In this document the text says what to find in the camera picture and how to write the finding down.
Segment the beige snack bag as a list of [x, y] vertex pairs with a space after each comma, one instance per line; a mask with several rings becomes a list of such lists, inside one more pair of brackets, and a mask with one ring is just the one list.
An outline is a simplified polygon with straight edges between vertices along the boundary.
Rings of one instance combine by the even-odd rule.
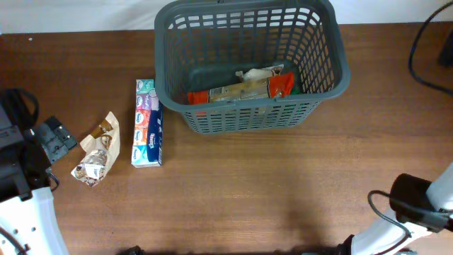
[[104, 120], [80, 142], [85, 157], [71, 175], [90, 187], [99, 184], [107, 175], [120, 153], [120, 126], [109, 112]]
[[261, 69], [250, 69], [246, 73], [237, 71], [235, 75], [239, 78], [240, 82], [247, 82], [278, 76], [283, 69], [284, 64], [279, 64]]

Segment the Kleenex tissue multipack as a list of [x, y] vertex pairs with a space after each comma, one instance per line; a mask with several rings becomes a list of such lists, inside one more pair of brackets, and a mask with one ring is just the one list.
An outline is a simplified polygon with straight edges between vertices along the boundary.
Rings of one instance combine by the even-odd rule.
[[153, 79], [136, 80], [136, 107], [131, 164], [136, 168], [162, 166], [163, 106]]

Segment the orange pasta package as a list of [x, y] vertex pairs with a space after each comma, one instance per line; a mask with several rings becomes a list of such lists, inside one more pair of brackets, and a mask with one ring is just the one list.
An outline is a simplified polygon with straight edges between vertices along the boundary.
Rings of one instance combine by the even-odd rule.
[[234, 102], [262, 98], [283, 98], [291, 94], [294, 86], [294, 73], [289, 72], [265, 79], [246, 81], [206, 91], [188, 93], [190, 105]]

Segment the green round cup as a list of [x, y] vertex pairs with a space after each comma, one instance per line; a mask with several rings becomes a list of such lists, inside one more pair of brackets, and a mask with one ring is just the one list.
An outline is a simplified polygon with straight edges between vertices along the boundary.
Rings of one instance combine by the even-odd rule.
[[294, 84], [293, 87], [292, 87], [291, 94], [292, 95], [297, 95], [297, 94], [300, 94], [300, 93], [301, 93], [300, 86], [298, 84]]

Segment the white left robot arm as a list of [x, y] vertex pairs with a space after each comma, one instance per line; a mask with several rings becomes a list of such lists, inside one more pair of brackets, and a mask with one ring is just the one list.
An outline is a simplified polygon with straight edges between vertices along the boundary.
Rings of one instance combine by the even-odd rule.
[[1, 253], [67, 254], [57, 224], [52, 165], [77, 142], [52, 116], [38, 124], [39, 103], [23, 89], [1, 91]]

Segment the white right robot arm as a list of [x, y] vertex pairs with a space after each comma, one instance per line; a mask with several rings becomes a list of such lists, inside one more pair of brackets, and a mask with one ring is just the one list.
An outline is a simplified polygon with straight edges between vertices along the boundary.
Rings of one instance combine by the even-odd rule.
[[379, 219], [364, 232], [349, 236], [334, 251], [340, 255], [401, 254], [415, 240], [452, 231], [452, 166], [436, 181], [401, 174], [389, 193], [367, 195]]

